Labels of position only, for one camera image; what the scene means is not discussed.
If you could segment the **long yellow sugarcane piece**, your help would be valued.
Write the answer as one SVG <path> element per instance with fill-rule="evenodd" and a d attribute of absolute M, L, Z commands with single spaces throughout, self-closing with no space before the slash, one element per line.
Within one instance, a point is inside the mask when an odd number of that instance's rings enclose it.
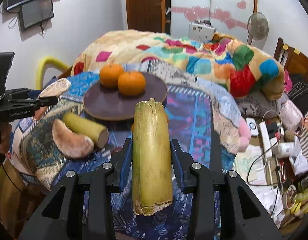
<path fill-rule="evenodd" d="M 132 206 L 151 216 L 172 203 L 172 160 L 168 121 L 162 103 L 136 104 L 132 135 Z"/>

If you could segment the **short yellow sugarcane piece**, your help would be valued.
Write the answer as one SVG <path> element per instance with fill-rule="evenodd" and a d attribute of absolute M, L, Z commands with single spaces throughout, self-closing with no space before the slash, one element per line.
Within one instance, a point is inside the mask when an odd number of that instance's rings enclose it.
<path fill-rule="evenodd" d="M 73 132 L 89 137 L 98 148 L 105 147 L 109 137 L 106 126 L 74 113 L 66 113 L 62 120 Z"/>

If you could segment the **large orange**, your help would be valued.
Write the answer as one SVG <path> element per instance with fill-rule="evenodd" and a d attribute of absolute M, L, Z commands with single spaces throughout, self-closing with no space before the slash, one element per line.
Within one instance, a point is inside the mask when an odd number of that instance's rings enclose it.
<path fill-rule="evenodd" d="M 138 96 L 146 86 L 146 79 L 141 72 L 124 72 L 118 78 L 118 90 L 125 96 Z"/>

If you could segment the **yellow chair back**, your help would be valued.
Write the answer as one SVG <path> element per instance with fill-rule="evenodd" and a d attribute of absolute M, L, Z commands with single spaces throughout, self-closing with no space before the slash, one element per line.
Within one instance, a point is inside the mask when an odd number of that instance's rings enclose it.
<path fill-rule="evenodd" d="M 65 73 L 67 70 L 70 69 L 70 66 L 52 56 L 46 56 L 41 58 L 36 71 L 36 90 L 42 89 L 44 75 L 49 68 L 54 68 L 62 73 Z"/>

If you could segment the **patterned blue tablecloth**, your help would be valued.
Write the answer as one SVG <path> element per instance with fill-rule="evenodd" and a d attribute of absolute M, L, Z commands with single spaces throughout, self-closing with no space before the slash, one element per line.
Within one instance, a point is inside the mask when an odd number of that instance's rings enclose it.
<path fill-rule="evenodd" d="M 210 164 L 211 131 L 214 105 L 229 112 L 236 122 L 240 114 L 235 100 L 221 86 L 184 74 L 170 66 L 155 62 L 128 65 L 128 70 L 147 72 L 160 77 L 167 84 L 166 113 L 170 138 L 177 139 L 182 150 L 205 166 Z M 85 92 L 99 79 L 97 73 L 84 72 L 69 78 L 70 87 L 57 105 L 44 111 L 40 120 L 25 118 L 14 132 L 10 161 L 22 178 L 31 184 L 51 189 L 73 170 L 85 173 L 96 169 L 118 152 L 124 141 L 131 137 L 131 122 L 106 122 L 109 131 L 104 148 L 95 149 L 82 159 L 68 159 L 54 144 L 52 124 L 67 112 L 81 117 Z M 183 194 L 173 187 L 173 202 L 152 216 L 135 215 L 132 208 L 131 185 L 112 194 L 114 228 L 118 239 L 185 239 L 190 221 L 192 195 Z"/>

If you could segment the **dark purple plate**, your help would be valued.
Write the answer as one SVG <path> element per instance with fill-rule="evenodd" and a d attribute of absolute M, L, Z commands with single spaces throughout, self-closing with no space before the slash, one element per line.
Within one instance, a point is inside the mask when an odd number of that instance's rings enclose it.
<path fill-rule="evenodd" d="M 135 105 L 151 98 L 165 103 L 167 85 L 159 77 L 143 74 L 146 80 L 145 90 L 138 96 L 125 96 L 117 89 L 105 88 L 99 81 L 93 84 L 83 96 L 85 112 L 95 119 L 105 121 L 121 121 L 134 117 Z"/>

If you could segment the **pink plush toy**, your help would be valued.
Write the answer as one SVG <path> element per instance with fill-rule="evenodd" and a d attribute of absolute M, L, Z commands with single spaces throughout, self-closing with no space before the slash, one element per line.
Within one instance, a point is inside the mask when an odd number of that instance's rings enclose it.
<path fill-rule="evenodd" d="M 238 132 L 239 132 L 238 151 L 244 152 L 247 149 L 249 142 L 251 140 L 251 131 L 246 120 L 243 117 L 240 117 L 239 119 Z"/>

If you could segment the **small black monitor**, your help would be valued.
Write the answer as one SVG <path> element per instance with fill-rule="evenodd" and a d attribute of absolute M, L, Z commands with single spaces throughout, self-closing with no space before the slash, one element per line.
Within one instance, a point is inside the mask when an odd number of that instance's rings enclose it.
<path fill-rule="evenodd" d="M 33 0 L 21 5 L 18 13 L 19 25 L 24 32 L 33 25 L 40 24 L 54 17 L 52 0 Z"/>

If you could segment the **white round device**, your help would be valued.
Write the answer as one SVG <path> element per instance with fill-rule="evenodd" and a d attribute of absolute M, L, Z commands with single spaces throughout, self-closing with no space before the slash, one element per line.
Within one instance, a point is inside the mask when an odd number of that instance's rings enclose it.
<path fill-rule="evenodd" d="M 256 123 L 255 119 L 254 118 L 246 118 L 246 122 L 249 126 L 251 135 L 253 137 L 258 137 L 259 132 L 258 132 L 258 127 L 257 127 L 257 123 Z"/>

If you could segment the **white power strip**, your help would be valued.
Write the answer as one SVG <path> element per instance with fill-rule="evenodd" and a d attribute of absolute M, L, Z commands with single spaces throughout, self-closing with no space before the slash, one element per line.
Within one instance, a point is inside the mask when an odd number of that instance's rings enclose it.
<path fill-rule="evenodd" d="M 271 142 L 270 142 L 266 123 L 264 121 L 261 122 L 259 124 L 259 127 L 260 127 L 262 142 L 263 142 L 264 159 L 265 159 L 265 162 L 268 162 L 272 158 L 273 154 L 271 150 Z"/>

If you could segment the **colourful patchwork blanket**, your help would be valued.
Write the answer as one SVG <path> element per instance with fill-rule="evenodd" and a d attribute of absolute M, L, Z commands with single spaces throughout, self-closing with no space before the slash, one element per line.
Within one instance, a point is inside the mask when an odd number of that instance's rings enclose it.
<path fill-rule="evenodd" d="M 235 98 L 260 90 L 268 100 L 276 100 L 285 88 L 285 71 L 276 59 L 221 33 L 213 34 L 211 41 L 204 43 L 165 33 L 109 31 L 76 58 L 71 74 L 99 70 L 110 63 L 141 63 L 149 59 L 217 83 Z"/>

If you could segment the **small snack bowl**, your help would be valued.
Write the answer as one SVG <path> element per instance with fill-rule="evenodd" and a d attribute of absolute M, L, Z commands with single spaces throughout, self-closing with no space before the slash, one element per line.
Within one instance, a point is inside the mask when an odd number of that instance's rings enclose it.
<path fill-rule="evenodd" d="M 296 202 L 297 190 L 294 185 L 290 185 L 282 197 L 285 209 L 291 209 Z"/>

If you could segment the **pink quilted pouch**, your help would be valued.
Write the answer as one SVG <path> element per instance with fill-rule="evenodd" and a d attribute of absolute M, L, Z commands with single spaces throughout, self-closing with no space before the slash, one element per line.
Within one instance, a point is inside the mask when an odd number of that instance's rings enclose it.
<path fill-rule="evenodd" d="M 282 105 L 279 116 L 284 128 L 293 132 L 302 126 L 304 120 L 303 114 L 291 100 L 287 100 Z"/>

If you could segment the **white appliance box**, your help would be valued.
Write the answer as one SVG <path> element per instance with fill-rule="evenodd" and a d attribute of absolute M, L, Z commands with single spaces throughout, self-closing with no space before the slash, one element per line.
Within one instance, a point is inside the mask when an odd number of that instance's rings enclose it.
<path fill-rule="evenodd" d="M 208 20 L 195 20 L 189 24 L 189 39 L 192 40 L 206 43 L 212 40 L 215 32 L 215 26 Z"/>

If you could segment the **black striped bag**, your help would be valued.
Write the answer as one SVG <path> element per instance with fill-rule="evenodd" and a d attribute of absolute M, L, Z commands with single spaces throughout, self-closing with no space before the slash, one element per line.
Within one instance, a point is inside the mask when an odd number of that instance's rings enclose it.
<path fill-rule="evenodd" d="M 308 112 L 308 85 L 302 81 L 297 82 L 288 96 L 301 113 L 306 115 Z"/>

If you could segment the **wooden bed headboard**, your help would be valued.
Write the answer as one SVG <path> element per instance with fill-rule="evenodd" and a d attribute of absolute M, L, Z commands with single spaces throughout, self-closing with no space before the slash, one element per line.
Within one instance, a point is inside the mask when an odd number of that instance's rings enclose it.
<path fill-rule="evenodd" d="M 300 74 L 308 83 L 308 57 L 301 51 L 286 44 L 282 38 L 278 38 L 274 58 L 290 74 Z"/>

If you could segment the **brown wooden door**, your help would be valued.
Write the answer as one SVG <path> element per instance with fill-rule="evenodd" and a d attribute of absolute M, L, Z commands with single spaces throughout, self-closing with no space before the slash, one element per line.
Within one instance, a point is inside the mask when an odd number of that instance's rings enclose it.
<path fill-rule="evenodd" d="M 125 0 L 128 29 L 163 33 L 165 0 Z"/>

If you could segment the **standing electric fan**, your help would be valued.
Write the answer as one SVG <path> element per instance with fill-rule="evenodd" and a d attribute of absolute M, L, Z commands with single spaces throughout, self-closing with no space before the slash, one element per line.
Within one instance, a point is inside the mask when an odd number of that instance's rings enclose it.
<path fill-rule="evenodd" d="M 247 23 L 248 39 L 247 43 L 253 41 L 263 41 L 269 33 L 269 23 L 266 16 L 261 12 L 255 12 L 249 16 Z"/>

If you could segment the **frosted sliding wardrobe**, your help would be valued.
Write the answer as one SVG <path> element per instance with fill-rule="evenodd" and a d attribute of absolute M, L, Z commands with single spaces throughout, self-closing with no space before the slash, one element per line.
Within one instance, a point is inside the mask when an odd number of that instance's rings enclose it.
<path fill-rule="evenodd" d="M 248 20 L 257 9 L 257 0 L 171 0 L 168 7 L 172 37 L 187 37 L 190 23 L 207 20 L 217 32 L 245 42 Z"/>

